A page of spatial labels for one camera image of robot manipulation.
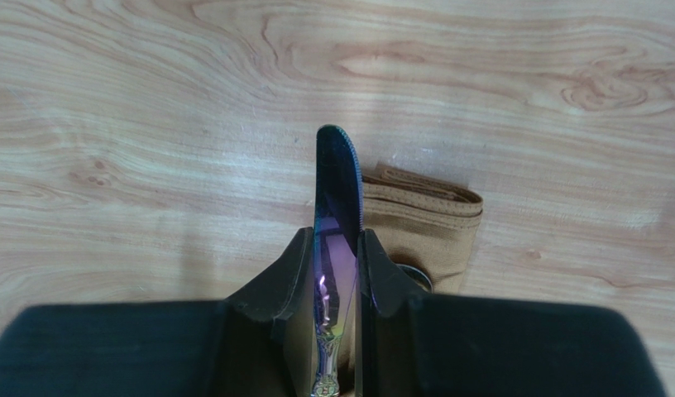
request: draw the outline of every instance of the wooden table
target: wooden table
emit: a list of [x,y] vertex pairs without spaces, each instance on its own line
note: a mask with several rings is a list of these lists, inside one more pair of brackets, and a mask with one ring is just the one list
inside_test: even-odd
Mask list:
[[675,0],[0,1],[0,332],[230,294],[328,122],[485,198],[465,294],[618,309],[675,395]]

